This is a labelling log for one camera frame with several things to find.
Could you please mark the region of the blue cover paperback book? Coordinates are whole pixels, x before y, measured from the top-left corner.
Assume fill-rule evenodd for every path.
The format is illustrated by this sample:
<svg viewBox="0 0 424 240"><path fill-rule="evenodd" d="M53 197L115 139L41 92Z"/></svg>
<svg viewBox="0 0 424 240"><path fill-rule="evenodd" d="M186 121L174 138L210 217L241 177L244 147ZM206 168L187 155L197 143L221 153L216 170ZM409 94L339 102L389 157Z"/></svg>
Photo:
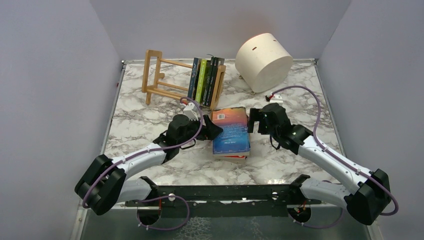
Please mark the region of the blue cover paperback book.
<svg viewBox="0 0 424 240"><path fill-rule="evenodd" d="M212 155L216 158L246 158L250 155L250 134L245 107L231 107L212 112L212 122L222 132L212 141Z"/></svg>

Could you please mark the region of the dark green hardcover book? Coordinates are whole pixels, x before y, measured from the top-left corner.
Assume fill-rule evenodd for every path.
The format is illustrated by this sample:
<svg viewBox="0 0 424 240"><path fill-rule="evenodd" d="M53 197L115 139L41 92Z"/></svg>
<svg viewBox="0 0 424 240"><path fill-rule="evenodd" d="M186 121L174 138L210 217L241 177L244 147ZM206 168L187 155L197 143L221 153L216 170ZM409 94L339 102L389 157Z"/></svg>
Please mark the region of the dark green hardcover book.
<svg viewBox="0 0 424 240"><path fill-rule="evenodd" d="M209 81L208 95L207 95L207 100L206 100L206 105L208 107L211 106L213 91L214 91L215 83L216 83L216 80L217 80L218 67L223 65L224 62L225 62L225 59L222 58L222 57L215 57L214 60L213 60L212 73L211 73L211 77L210 77L210 81Z"/></svg>

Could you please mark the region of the wooden dowel rack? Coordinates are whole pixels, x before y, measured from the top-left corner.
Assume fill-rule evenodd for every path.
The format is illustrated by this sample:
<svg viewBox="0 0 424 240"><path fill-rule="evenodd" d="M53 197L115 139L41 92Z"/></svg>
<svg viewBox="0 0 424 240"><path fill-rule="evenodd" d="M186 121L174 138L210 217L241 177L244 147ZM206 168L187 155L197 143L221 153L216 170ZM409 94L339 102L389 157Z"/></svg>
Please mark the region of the wooden dowel rack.
<svg viewBox="0 0 424 240"><path fill-rule="evenodd" d="M149 74L150 74L150 66L151 66L151 63L150 63L151 58L156 58L156 65L155 65L155 71L154 71L154 75L153 75L153 83L148 84ZM188 68L190 70L193 68L193 66L190 65L190 64L181 63L181 62L176 61L176 60L169 60L169 59L163 58L163 53L161 51L148 49L145 52L144 69L143 69L142 86L141 86L141 91L143 93L146 93L145 103L147 105L149 105L151 103L152 94L160 95L160 96L167 97L167 98L172 98L172 99L175 99L175 100L179 100L181 97L184 96L183 94L180 94L180 93L160 89L159 88L160 85L166 86L166 87L169 87L169 88L173 88L173 89L176 89L176 90L181 90L181 91L186 91L186 92L189 91L189 89L187 87L183 87L183 86L170 84L170 83L166 83L166 82L161 81L165 77L165 73L161 72L161 64L162 63L180 66L180 67L183 67L183 68ZM226 68L227 68L226 65L220 65L220 66L217 67L217 77L216 77L216 81L215 81L215 84L214 84L213 90L212 90L212 99L211 99L210 105L208 106L208 108L210 110L215 110L218 106L220 96L223 92L223 85L224 85L224 77L225 77Z"/></svg>

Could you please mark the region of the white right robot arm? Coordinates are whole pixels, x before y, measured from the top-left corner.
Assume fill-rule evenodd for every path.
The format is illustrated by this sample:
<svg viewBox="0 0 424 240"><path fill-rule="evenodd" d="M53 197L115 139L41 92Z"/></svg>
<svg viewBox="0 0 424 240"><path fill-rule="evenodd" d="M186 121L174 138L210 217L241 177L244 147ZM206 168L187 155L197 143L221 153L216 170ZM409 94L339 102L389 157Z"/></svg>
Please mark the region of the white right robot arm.
<svg viewBox="0 0 424 240"><path fill-rule="evenodd" d="M390 180L381 169L371 171L338 152L334 152L315 134L300 124L291 124L284 107L278 103L263 108L251 108L247 122L249 133L258 122L258 133L299 155L333 176L339 184L321 182L302 175L291 183L292 196L299 199L323 201L344 210L363 225L370 226L381 215L392 199Z"/></svg>

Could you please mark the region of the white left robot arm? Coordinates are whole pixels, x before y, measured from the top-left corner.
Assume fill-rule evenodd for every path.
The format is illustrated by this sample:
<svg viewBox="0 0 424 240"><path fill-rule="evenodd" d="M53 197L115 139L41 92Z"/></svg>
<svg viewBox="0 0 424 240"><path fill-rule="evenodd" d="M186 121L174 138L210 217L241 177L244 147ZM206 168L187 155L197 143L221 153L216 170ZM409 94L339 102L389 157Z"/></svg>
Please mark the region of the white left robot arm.
<svg viewBox="0 0 424 240"><path fill-rule="evenodd" d="M212 141L223 131L208 115L191 120L184 114L177 114L167 130L146 147L119 157L97 156L77 182L74 192L82 199L82 206L92 209L98 216L116 203L145 200L152 194L153 183L130 180L130 177L170 161L180 150L188 149L190 142Z"/></svg>

